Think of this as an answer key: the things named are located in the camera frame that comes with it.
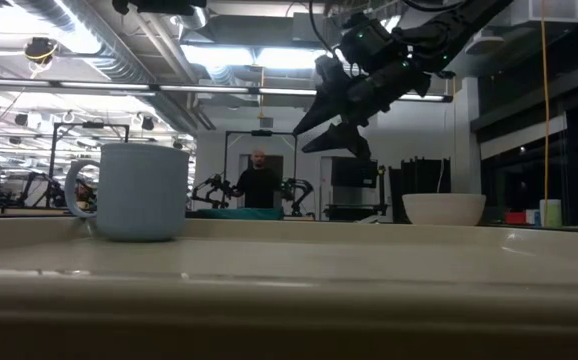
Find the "black upright panels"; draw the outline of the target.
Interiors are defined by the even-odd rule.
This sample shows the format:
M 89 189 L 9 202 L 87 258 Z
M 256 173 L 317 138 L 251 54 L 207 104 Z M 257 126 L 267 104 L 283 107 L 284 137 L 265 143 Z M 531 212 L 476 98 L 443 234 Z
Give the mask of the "black upright panels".
M 399 168 L 388 168 L 393 222 L 407 224 L 402 196 L 417 193 L 450 193 L 451 161 L 449 158 L 402 160 Z

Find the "person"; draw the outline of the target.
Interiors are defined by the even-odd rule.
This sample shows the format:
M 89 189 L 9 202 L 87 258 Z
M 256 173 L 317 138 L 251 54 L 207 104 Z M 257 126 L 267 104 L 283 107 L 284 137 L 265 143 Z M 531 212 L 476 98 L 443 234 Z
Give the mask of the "person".
M 234 197 L 245 197 L 244 207 L 271 209 L 275 207 L 275 193 L 281 188 L 277 174 L 265 165 L 265 153 L 254 150 L 250 155 L 252 166 L 239 177 Z

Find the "long ceiling light bar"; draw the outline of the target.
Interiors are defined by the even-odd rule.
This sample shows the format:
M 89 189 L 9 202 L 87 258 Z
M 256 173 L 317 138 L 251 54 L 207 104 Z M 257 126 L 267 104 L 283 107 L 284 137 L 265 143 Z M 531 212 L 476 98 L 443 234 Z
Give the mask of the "long ceiling light bar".
M 157 92 L 295 97 L 314 97 L 316 95 L 315 89 L 209 85 L 160 85 L 0 78 L 0 90 L 15 90 L 18 88 L 40 92 L 47 92 L 50 89 L 54 89 L 55 91 L 65 93 L 103 92 L 115 95 L 132 96 L 154 96 Z

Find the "white bowl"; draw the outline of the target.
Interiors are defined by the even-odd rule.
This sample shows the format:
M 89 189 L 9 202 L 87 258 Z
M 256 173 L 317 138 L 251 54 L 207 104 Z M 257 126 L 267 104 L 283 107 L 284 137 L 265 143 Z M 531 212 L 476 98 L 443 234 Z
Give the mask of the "white bowl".
M 420 193 L 402 196 L 409 221 L 414 225 L 476 226 L 486 196 L 462 193 Z

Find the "light blue mug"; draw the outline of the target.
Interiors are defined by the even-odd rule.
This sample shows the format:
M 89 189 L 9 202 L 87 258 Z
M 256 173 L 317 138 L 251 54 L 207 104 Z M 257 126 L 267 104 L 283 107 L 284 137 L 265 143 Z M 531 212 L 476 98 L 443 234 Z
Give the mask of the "light blue mug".
M 112 143 L 101 147 L 98 162 L 74 161 L 64 193 L 69 211 L 91 219 L 97 236 L 119 242 L 168 241 L 185 222 L 190 155 L 158 145 Z M 96 210 L 78 205 L 76 180 L 88 166 L 99 169 Z

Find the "black monitor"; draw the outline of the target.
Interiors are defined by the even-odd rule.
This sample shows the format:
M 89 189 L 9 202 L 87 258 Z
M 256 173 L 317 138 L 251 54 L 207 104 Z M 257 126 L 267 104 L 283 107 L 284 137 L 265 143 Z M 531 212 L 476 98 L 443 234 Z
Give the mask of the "black monitor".
M 337 187 L 375 188 L 378 163 L 351 157 L 333 157 L 331 184 Z

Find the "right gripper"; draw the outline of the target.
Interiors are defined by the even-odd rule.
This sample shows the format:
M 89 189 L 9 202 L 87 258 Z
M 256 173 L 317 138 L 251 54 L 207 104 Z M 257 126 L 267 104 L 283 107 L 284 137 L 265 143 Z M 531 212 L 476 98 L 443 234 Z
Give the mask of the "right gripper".
M 348 150 L 356 158 L 369 160 L 369 144 L 355 125 L 367 125 L 370 117 L 378 112 L 388 112 L 394 101 L 410 91 L 424 97 L 431 82 L 430 75 L 408 60 L 391 62 L 355 81 L 350 88 L 351 78 L 337 58 L 322 55 L 316 59 L 315 65 L 322 82 L 316 86 L 314 101 L 293 133 L 310 131 L 342 112 L 344 120 L 351 124 L 331 124 L 324 133 L 302 147 L 304 153 Z

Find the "white roll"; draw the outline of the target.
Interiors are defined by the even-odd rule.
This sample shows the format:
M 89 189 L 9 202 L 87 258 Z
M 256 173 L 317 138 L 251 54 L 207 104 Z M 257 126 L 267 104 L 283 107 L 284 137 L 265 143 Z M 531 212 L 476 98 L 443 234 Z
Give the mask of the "white roll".
M 563 225 L 562 201 L 560 199 L 542 199 L 539 206 L 542 227 L 559 228 Z

